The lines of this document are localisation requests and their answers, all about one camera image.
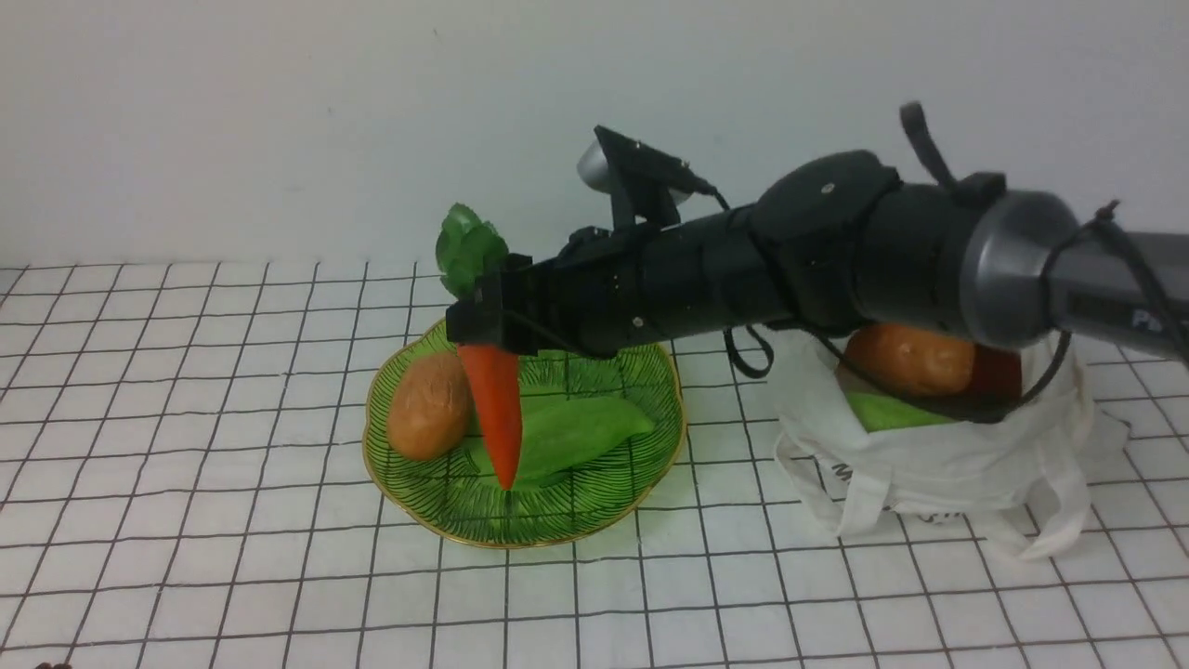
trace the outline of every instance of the white tote bag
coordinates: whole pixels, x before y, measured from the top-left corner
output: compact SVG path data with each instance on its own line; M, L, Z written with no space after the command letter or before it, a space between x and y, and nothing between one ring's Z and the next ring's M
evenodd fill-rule
M1057 337L1020 354L1025 389L1044 374ZM1020 560L1074 544L1090 511L1083 466L1118 453L1127 427L1099 412L1072 349L1049 387L993 425L951 423L868 434L835 378L837 360L803 332L776 334L768 377L781 435L775 457L824 530L872 530L883 510L919 516L963 513L975 531ZM826 494L810 457L849 474L847 498ZM1058 509L1030 541L1002 511L1024 504L1043 481Z

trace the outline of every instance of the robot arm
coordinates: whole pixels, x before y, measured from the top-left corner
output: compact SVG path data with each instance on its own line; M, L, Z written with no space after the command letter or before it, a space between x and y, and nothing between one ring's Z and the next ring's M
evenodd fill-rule
M920 107L906 106L901 120L937 183L906 183L851 151L736 208L682 160L599 127L579 171L610 193L614 229L579 229L535 264L510 255L447 309L448 339L610 358L744 324L835 337L891 321L1001 349L1057 328L1178 352L1183 328L1158 314L1189 318L1189 235L1127 235L1166 291L1168 308L1155 309L1134 260L1086 234L1056 195L1008 189L1002 173L955 179ZM677 204L692 193L725 210L681 223Z

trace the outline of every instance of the grid tablecloth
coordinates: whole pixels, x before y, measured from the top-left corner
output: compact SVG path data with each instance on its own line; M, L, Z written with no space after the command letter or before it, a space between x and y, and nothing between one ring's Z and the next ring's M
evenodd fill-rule
M688 448L635 513L498 551L422 529L363 463L376 370L451 299L424 267L25 267L0 295L0 669L1189 663L1177 364L1078 343L1132 442L1057 560L1004 562L962 520L817 534L716 336L672 343Z

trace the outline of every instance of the woven plate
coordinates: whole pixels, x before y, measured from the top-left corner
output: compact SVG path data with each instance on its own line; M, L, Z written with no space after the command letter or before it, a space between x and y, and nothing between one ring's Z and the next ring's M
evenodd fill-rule
M384 496L434 532L458 542L518 548L571 542L602 530L630 513L669 471L685 437L685 411L673 360L659 346L627 349L610 361L555 352L521 359L522 397L540 402L622 397L641 409L656 428L604 456L566 471L543 488L504 493L482 476L457 448L428 462L401 457L388 446L385 424L392 393L414 360L453 351L446 324L400 351L376 374L367 393L364 460ZM468 438L482 440L472 435ZM533 448L524 443L522 453Z

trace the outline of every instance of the orange carrot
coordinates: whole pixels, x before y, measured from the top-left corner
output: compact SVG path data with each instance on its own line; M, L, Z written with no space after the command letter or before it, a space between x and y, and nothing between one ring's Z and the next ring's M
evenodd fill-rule
M474 411L479 415L483 443L496 471L499 487L510 491L520 466L521 408L518 359L487 345L458 347L458 356L471 384Z

